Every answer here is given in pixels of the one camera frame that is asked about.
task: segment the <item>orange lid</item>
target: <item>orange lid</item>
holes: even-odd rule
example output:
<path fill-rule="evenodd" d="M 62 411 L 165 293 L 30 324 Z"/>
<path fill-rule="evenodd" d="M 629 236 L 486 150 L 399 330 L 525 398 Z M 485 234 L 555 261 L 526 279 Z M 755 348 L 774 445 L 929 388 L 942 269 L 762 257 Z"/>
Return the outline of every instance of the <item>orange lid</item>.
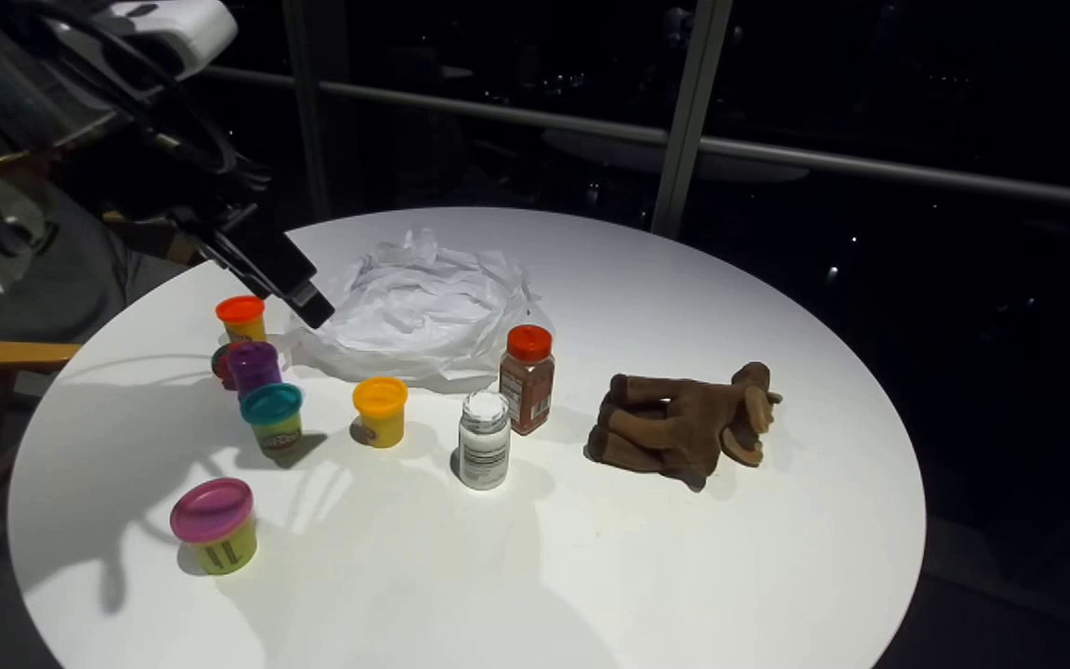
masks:
<path fill-rule="evenodd" d="M 394 377 L 366 378 L 353 390 L 353 408 L 370 419 L 387 419 L 403 410 L 407 385 Z"/>
<path fill-rule="evenodd" d="M 506 335 L 506 352 L 523 362 L 538 362 L 552 354 L 552 334 L 539 325 L 519 325 Z"/>
<path fill-rule="evenodd" d="M 246 322 L 263 316 L 266 306 L 255 295 L 238 295 L 217 302 L 215 309 L 221 322 Z"/>

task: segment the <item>stuffed animal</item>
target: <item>stuffed animal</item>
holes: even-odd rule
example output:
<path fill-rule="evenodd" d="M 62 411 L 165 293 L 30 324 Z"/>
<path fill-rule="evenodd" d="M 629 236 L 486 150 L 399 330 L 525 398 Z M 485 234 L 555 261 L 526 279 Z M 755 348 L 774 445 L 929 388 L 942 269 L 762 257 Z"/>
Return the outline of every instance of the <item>stuffed animal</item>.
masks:
<path fill-rule="evenodd" d="M 591 460 L 658 471 L 702 488 L 721 452 L 748 467 L 760 465 L 759 435 L 770 427 L 773 406 L 781 401 L 761 362 L 739 369 L 730 385 L 618 374 L 585 453 Z"/>

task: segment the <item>red spice jar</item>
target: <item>red spice jar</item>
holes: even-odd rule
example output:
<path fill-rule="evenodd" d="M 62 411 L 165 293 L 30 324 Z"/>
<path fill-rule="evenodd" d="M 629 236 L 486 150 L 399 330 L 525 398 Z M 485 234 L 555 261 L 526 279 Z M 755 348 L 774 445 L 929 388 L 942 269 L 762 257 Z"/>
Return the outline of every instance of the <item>red spice jar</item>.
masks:
<path fill-rule="evenodd" d="M 506 335 L 506 355 L 498 390 L 510 404 L 510 429 L 530 435 L 547 422 L 552 408 L 552 334 L 538 325 L 519 325 Z"/>

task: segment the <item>spice jar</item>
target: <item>spice jar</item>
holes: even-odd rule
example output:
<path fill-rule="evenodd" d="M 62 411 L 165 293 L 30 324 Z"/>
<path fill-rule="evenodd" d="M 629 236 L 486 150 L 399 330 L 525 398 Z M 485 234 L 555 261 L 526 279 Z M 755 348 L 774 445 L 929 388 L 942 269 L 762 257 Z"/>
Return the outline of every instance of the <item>spice jar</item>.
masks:
<path fill-rule="evenodd" d="M 519 325 L 506 335 L 506 355 L 498 390 L 510 402 L 510 428 L 519 435 L 547 421 L 552 408 L 552 334 L 538 325 Z"/>
<path fill-rule="evenodd" d="M 476 391 L 464 398 L 458 443 L 462 483 L 478 490 L 502 483 L 510 466 L 510 411 L 501 393 Z"/>

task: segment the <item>metal railing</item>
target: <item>metal railing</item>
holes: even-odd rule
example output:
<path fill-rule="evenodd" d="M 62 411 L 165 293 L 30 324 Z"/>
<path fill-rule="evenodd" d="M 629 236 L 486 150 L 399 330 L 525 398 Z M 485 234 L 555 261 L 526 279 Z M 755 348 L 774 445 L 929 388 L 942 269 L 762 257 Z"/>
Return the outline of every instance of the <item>metal railing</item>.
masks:
<path fill-rule="evenodd" d="M 292 56 L 294 76 L 224 66 L 205 67 L 203 74 L 214 77 L 214 79 L 296 90 L 297 105 L 301 106 L 303 141 L 305 141 L 306 149 L 312 148 L 314 153 L 318 152 L 318 148 L 321 147 L 315 122 L 315 119 L 318 118 L 316 101 L 315 95 L 301 94 L 302 88 L 315 89 L 324 94 L 343 96 L 353 98 L 353 101 L 380 102 L 385 103 L 385 105 L 445 111 L 445 113 L 450 115 L 496 120 L 501 123 L 583 132 L 612 139 L 663 147 L 666 151 L 663 151 L 662 172 L 661 178 L 659 178 L 657 203 L 655 203 L 652 219 L 652 232 L 671 238 L 678 237 L 684 207 L 687 202 L 688 186 L 691 185 L 696 159 L 701 152 L 759 161 L 765 164 L 801 166 L 801 168 L 851 174 L 851 177 L 863 179 L 914 183 L 914 185 L 994 195 L 999 196 L 999 198 L 1048 202 L 1070 208 L 1070 186 L 939 169 L 932 166 L 901 164 L 901 162 L 843 155 L 843 153 L 814 151 L 785 147 L 784 145 L 765 145 L 756 141 L 701 135 L 708 109 L 709 94 L 713 92 L 713 80 L 719 57 L 721 57 L 722 42 L 724 42 L 728 29 L 732 0 L 700 0 L 697 3 L 697 20 L 692 41 L 688 46 L 684 75 L 681 77 L 679 92 L 676 96 L 670 131 L 632 125 L 632 123 L 557 115 L 551 113 L 551 111 L 517 109 L 517 107 L 489 105 L 483 102 L 464 102 L 438 95 L 406 93 L 402 90 L 371 88 L 370 86 L 342 83 L 342 81 L 317 81 L 310 75 L 306 49 L 303 49 L 303 46 L 306 45 L 306 37 L 303 35 L 306 20 L 303 17 L 302 4 L 301 0 L 285 0 L 285 17 L 289 18 L 286 26 L 288 26 L 288 42 L 292 46 L 290 55 Z M 287 16 L 288 13 L 294 13 L 294 17 Z M 318 215 L 324 215 L 327 212 L 327 183 L 323 179 L 323 159 L 322 156 L 312 155 L 310 158 L 308 156 L 309 152 L 306 151 L 306 169 L 309 171 L 314 208 L 318 209 L 316 211 Z"/>

